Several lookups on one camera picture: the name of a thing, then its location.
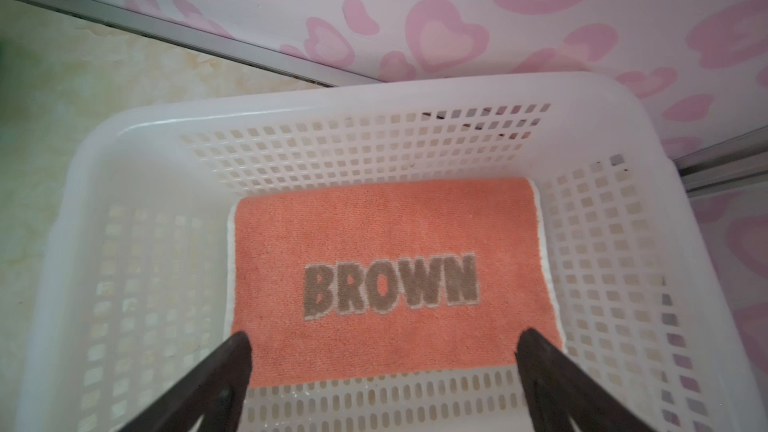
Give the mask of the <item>white plastic basket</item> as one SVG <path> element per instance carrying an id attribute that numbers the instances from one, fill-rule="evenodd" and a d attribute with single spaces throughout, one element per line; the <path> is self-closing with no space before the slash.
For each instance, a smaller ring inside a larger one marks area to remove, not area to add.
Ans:
<path id="1" fill-rule="evenodd" d="M 227 225 L 262 195 L 522 176 L 541 197 L 569 357 L 658 431 L 763 431 L 764 406 L 678 172 L 638 99 L 538 73 L 121 113 L 67 174 L 16 427 L 117 430 L 228 333 Z"/>

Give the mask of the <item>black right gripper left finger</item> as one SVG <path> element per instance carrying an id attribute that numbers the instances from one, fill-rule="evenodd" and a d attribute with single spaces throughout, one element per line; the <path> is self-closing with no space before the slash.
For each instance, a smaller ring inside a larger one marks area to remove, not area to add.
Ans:
<path id="1" fill-rule="evenodd" d="M 249 338 L 236 332 L 122 429 L 235 431 L 251 372 Z"/>

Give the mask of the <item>red brown bear towel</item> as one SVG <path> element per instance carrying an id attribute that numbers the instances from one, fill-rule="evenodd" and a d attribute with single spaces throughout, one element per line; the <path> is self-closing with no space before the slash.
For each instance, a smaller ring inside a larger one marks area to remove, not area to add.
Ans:
<path id="1" fill-rule="evenodd" d="M 512 365 L 564 344 L 540 197 L 526 178 L 334 187 L 240 200 L 225 326 L 253 388 Z"/>

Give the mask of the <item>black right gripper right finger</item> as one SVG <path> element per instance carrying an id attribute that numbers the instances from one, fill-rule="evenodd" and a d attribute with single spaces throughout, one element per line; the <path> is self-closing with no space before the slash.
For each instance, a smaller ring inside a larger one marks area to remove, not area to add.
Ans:
<path id="1" fill-rule="evenodd" d="M 515 353 L 536 431 L 649 431 L 651 429 L 533 328 Z"/>

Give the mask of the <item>aluminium frame post right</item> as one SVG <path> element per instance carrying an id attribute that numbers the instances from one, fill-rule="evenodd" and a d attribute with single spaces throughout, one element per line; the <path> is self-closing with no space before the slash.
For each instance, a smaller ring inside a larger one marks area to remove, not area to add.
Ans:
<path id="1" fill-rule="evenodd" d="M 690 198 L 767 182 L 767 127 L 674 160 Z"/>

